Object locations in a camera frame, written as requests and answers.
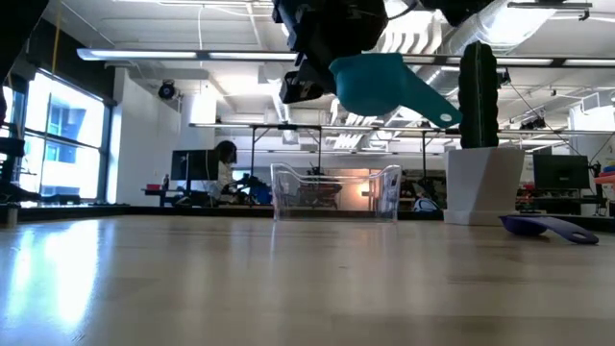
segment ductwork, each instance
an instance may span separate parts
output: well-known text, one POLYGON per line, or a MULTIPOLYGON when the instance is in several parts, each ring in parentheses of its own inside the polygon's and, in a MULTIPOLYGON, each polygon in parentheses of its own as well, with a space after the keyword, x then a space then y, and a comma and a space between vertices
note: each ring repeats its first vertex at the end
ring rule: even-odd
MULTIPOLYGON (((438 54, 462 55, 477 40, 489 44, 496 55, 506 55, 533 36, 556 10, 509 8, 511 0, 495 0, 474 14, 444 40, 438 54)), ((459 73, 438 66, 421 68, 419 77, 442 94, 453 94, 459 73)))

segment wooden surface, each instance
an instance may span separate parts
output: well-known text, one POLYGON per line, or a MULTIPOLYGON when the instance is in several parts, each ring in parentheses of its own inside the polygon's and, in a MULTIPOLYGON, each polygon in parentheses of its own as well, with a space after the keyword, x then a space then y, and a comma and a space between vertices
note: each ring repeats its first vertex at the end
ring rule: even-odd
POLYGON ((0 232, 0 345, 612 345, 615 240, 125 216, 0 232))

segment purple scoop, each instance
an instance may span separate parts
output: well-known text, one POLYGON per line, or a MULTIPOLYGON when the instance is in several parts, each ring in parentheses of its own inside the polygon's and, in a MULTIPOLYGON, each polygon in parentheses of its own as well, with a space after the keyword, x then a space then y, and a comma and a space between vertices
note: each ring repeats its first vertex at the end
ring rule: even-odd
POLYGON ((600 241, 581 226, 554 217, 509 215, 500 216, 500 219, 504 227, 514 235, 536 236, 552 230, 576 244, 594 245, 600 241))

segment white wall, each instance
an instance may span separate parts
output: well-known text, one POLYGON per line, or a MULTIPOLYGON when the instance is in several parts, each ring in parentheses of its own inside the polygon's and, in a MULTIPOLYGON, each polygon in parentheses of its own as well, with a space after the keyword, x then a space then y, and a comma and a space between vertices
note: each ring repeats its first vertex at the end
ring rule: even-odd
POLYGON ((181 115, 132 81, 124 69, 115 74, 118 107, 111 125, 108 199, 111 203, 157 206, 141 191, 170 173, 171 153, 180 139, 181 115))

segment ceiling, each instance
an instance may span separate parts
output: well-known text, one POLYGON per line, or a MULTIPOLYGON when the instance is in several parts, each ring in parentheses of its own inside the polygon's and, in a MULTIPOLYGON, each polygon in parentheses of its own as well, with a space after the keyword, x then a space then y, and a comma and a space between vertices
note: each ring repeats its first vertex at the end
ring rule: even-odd
MULTIPOLYGON (((74 38, 91 48, 141 49, 202 49, 205 50, 287 50, 280 25, 270 18, 270 8, 253 7, 253 17, 247 7, 221 9, 200 6, 163 6, 148 0, 63 0, 61 27, 74 38), (201 17, 201 43, 198 17, 201 17)), ((520 56, 574 55, 615 57, 615 1, 592 0, 592 18, 549 20, 531 38, 518 46, 512 54, 520 56), (594 17, 611 18, 612 21, 594 17)), ((55 22, 58 3, 51 2, 44 17, 55 22)), ((578 12, 561 15, 578 15, 578 12)), ((157 76, 173 70, 207 70, 226 95, 236 113, 260 113, 272 109, 271 97, 257 87, 259 68, 256 62, 140 62, 142 78, 152 86, 159 85, 157 76)), ((288 65, 268 64, 261 74, 280 78, 288 65)), ((512 84, 532 107, 545 107, 547 120, 553 127, 565 126, 571 103, 578 99, 562 95, 583 96, 594 88, 615 89, 615 70, 576 69, 510 69, 512 84)), ((199 80, 178 80, 178 87, 186 92, 198 92, 199 80)), ((517 91, 506 86, 500 93, 500 120, 528 112, 529 106, 517 91)), ((332 97, 293 105, 294 108, 329 110, 332 97)))

